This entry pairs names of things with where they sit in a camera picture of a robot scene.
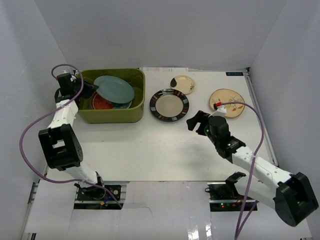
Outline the red and teal plate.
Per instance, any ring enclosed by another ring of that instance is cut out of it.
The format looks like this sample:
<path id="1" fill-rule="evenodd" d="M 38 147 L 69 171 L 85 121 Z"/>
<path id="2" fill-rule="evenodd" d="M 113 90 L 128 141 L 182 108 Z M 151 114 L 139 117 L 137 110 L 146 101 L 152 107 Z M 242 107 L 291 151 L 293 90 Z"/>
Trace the red and teal plate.
<path id="1" fill-rule="evenodd" d="M 90 106 L 93 110 L 116 110 L 116 109 L 128 109 L 132 104 L 132 101 L 127 103 L 114 103 L 101 97 L 96 92 L 90 98 Z"/>

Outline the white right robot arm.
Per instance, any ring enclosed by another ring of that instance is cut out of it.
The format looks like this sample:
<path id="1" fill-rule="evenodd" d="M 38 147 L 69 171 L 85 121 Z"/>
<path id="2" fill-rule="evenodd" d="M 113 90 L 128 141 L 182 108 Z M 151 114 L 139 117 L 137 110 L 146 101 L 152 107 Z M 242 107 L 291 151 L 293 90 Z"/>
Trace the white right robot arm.
<path id="1" fill-rule="evenodd" d="M 225 181 L 226 195 L 233 200 L 248 195 L 275 210 L 279 218 L 291 227 L 317 210 L 319 203 L 308 177 L 301 172 L 293 174 L 282 170 L 255 156 L 244 142 L 231 135 L 223 114 L 221 109 L 214 114 L 200 110 L 186 123 L 190 131 L 199 124 L 196 133 L 208 137 L 220 157 L 248 172 L 253 171 L 255 179 L 250 181 L 248 191 L 246 184 L 249 178 L 242 172 L 236 172 Z"/>

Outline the dark striped rim plate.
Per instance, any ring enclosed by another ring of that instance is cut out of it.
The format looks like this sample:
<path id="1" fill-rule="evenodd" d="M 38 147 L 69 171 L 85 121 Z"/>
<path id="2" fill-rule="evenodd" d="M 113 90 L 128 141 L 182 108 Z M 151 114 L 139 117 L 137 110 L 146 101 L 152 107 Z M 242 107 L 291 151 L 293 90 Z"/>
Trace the dark striped rim plate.
<path id="1" fill-rule="evenodd" d="M 149 101 L 151 114 L 159 121 L 173 123 L 184 118 L 190 108 L 189 99 L 184 93 L 174 89 L 162 89 Z"/>

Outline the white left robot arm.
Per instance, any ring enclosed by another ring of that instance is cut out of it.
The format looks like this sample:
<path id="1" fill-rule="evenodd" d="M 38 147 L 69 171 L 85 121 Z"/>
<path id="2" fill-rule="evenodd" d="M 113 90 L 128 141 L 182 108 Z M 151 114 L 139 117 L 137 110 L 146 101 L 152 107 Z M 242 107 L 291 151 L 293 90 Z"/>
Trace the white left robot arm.
<path id="1" fill-rule="evenodd" d="M 56 112 L 50 125 L 38 133 L 45 160 L 51 169 L 79 179 L 77 187 L 99 200 L 105 196 L 106 187 L 100 175 L 83 162 L 83 150 L 73 130 L 81 98 L 90 98 L 99 87 L 69 72 L 58 75 L 57 81 Z"/>

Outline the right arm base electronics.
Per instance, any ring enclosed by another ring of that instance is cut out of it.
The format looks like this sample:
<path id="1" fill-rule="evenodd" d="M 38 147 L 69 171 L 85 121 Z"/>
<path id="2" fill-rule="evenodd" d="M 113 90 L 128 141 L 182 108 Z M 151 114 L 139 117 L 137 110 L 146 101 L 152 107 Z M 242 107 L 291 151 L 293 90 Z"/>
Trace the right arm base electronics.
<path id="1" fill-rule="evenodd" d="M 239 212 L 243 196 L 232 190 L 225 182 L 209 182 L 204 190 L 209 195 L 210 211 Z"/>

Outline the light blue plate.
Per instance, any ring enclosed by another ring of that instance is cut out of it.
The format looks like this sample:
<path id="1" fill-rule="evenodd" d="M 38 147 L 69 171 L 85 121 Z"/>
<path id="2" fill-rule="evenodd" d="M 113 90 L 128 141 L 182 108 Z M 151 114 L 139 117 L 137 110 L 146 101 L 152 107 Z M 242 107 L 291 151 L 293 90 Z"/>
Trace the light blue plate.
<path id="1" fill-rule="evenodd" d="M 119 77 L 110 75 L 99 76 L 94 80 L 93 84 L 98 86 L 96 89 L 98 95 L 116 104 L 126 104 L 131 102 L 135 97 L 133 87 Z"/>

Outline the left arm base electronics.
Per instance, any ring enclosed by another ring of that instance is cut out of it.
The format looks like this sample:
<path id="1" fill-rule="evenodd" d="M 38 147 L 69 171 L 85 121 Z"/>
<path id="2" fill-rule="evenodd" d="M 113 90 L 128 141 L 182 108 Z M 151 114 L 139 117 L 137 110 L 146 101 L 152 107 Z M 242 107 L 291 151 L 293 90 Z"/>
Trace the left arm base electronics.
<path id="1" fill-rule="evenodd" d="M 121 206 L 111 195 L 106 192 L 99 197 L 92 197 L 77 189 L 73 208 L 75 210 L 121 210 L 126 198 L 126 185 L 105 184 L 105 187 L 113 194 Z"/>

